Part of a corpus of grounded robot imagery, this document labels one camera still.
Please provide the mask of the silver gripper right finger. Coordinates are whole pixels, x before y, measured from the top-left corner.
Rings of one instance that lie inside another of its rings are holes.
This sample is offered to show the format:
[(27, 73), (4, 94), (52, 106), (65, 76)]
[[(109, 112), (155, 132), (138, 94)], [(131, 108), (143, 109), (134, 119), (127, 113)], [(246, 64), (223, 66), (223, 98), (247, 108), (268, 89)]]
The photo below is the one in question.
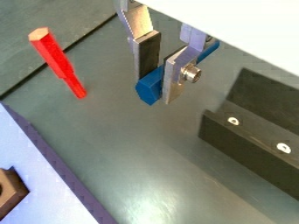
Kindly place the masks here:
[(207, 34), (187, 24), (182, 25), (180, 40), (187, 46), (164, 62), (163, 72), (163, 102), (170, 104), (183, 92), (186, 81), (196, 82), (200, 69), (196, 60), (206, 45)]

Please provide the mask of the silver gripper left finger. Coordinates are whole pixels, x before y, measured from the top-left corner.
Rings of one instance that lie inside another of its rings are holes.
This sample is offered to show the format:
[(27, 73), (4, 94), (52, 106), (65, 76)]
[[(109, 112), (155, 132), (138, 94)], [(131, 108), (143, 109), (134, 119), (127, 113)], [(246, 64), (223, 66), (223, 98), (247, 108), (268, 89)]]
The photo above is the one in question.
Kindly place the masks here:
[(134, 54), (135, 77), (140, 80), (158, 68), (162, 33), (154, 28), (146, 5), (136, 0), (113, 0), (113, 2)]

